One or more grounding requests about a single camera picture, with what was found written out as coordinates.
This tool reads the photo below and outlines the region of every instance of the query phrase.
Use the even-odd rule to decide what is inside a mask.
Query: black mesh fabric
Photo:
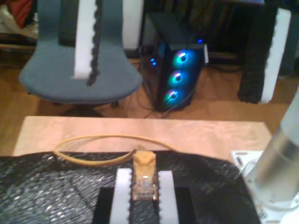
[[[123,155],[68,154],[86,160]],[[83,167],[52,153],[0,157],[0,223],[90,224],[100,188],[114,187],[116,170],[131,167],[131,161],[110,167]],[[157,152],[157,170],[172,170],[175,187],[189,189],[197,223],[259,224],[242,177],[231,163]],[[136,205],[132,223],[153,223],[151,213]]]
[[[277,7],[265,7],[255,18],[246,48],[245,65],[238,92],[241,101],[257,104],[262,98],[277,11]]]

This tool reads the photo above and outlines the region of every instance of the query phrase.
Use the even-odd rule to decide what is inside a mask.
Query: gray chair seat
[[[72,78],[75,49],[58,44],[60,0],[40,0],[38,45],[20,75],[20,81],[26,90],[49,101],[70,104],[109,103],[136,91],[142,78],[128,61],[122,47],[122,13],[121,24],[117,23],[121,2],[122,0],[103,2],[98,60],[100,74],[92,86],[87,86],[87,80]]]

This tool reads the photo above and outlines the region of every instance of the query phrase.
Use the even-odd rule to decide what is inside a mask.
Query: metal cylinder
[[[291,206],[299,192],[299,92],[245,181],[265,204]]]

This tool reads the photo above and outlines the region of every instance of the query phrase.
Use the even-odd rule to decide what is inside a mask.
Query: wooden table
[[[146,136],[174,145],[187,153],[229,161],[232,161],[232,150],[263,150],[271,138],[262,122],[26,117],[13,155],[49,152],[64,139],[95,134]],[[139,140],[108,138],[77,140],[61,146],[61,151],[126,152],[136,145],[150,150],[165,150],[162,146]]]

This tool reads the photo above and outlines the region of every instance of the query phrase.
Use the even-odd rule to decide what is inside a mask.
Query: computer case
[[[207,46],[172,13],[148,13],[141,70],[157,111],[190,105],[199,74],[208,62]]]

